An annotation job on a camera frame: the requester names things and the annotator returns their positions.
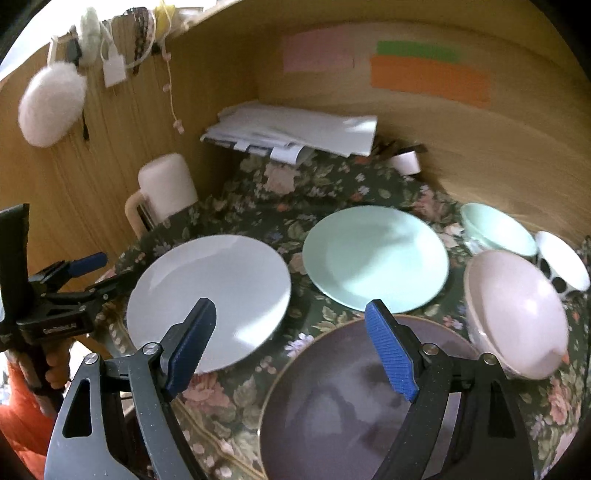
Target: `bowl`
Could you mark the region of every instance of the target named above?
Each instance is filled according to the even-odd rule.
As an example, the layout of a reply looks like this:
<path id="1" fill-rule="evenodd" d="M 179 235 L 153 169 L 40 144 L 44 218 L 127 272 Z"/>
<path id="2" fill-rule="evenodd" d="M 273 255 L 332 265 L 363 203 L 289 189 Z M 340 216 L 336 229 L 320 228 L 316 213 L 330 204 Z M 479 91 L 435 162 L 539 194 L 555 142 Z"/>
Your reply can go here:
<path id="1" fill-rule="evenodd" d="M 537 265 L 550 280 L 561 299 L 572 291 L 587 291 L 591 282 L 583 261 L 562 239 L 549 232 L 538 232 L 535 236 L 538 245 Z"/>
<path id="2" fill-rule="evenodd" d="M 491 250 L 470 260 L 464 273 L 470 340 L 490 352 L 513 377 L 541 380 L 559 366 L 569 324 L 550 281 L 527 260 Z"/>
<path id="3" fill-rule="evenodd" d="M 522 257 L 537 252 L 534 237 L 506 213 L 481 203 L 467 203 L 460 212 L 465 236 L 478 243 L 478 251 L 507 250 Z"/>

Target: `dark purple plate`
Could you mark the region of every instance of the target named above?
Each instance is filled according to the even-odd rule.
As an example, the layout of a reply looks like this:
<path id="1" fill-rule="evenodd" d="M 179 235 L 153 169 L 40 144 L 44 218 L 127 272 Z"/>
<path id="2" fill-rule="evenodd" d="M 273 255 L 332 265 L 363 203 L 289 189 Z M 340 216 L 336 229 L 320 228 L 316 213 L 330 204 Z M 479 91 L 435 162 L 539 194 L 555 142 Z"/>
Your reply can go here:
<path id="1" fill-rule="evenodd" d="M 477 358 L 445 327 L 396 315 L 422 343 L 448 355 Z M 452 394 L 425 477 L 441 470 L 456 422 Z M 388 381 L 365 324 L 344 325 L 314 341 L 284 371 L 267 397 L 259 440 L 269 480 L 371 480 L 410 407 Z"/>

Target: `green sticky note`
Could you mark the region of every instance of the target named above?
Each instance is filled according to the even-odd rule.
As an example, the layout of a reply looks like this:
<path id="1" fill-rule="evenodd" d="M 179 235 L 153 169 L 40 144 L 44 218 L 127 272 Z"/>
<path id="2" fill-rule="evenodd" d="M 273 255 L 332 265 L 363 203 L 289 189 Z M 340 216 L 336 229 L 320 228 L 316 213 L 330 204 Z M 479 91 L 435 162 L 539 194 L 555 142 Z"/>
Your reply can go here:
<path id="1" fill-rule="evenodd" d="M 460 62 L 460 55 L 453 48 L 415 41 L 381 40 L 378 42 L 377 54 L 395 55 L 397 57 L 418 57 L 421 59 L 446 61 L 448 63 Z"/>

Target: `mint green plate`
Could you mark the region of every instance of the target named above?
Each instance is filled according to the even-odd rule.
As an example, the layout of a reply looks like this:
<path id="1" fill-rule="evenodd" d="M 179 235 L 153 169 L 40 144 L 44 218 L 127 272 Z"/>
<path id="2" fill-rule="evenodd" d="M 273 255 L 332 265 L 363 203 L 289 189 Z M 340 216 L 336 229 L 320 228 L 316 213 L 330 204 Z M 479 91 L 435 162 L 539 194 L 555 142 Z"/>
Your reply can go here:
<path id="1" fill-rule="evenodd" d="M 409 213 L 353 207 L 321 220 L 303 248 L 308 276 L 324 294 L 355 310 L 381 299 L 408 312 L 443 288 L 449 259 L 437 234 Z"/>

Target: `table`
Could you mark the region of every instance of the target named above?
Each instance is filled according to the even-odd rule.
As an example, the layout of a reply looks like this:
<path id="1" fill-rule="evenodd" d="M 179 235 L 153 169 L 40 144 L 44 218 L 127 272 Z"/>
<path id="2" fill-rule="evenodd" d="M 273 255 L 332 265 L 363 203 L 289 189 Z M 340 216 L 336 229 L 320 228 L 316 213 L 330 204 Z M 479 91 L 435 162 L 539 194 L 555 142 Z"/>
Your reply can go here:
<path id="1" fill-rule="evenodd" d="M 193 238 L 233 233 L 275 248 L 289 266 L 293 293 L 280 328 L 243 361 L 195 375 L 173 408 L 196 458 L 212 478 L 262 479 L 257 430 L 262 406 L 281 372 L 314 338 L 362 312 L 345 308 L 318 291 L 304 270 L 301 249 L 308 231 L 323 217 L 354 205 L 381 205 L 411 212 L 438 233 L 450 257 L 442 292 L 409 314 L 430 319 L 467 338 L 463 272 L 471 254 L 462 241 L 461 205 L 387 161 L 317 153 L 298 168 L 256 156 L 242 160 L 220 199 L 208 198 L 174 215 L 121 255 L 117 272 L 146 269 L 171 248 Z M 591 239 L 580 254 L 589 263 Z M 98 335 L 116 355 L 135 348 L 125 330 L 126 299 L 103 312 Z M 536 478 L 566 450 L 589 409 L 589 308 L 587 294 L 564 304 L 569 352 L 551 378 L 513 381 L 531 439 Z"/>

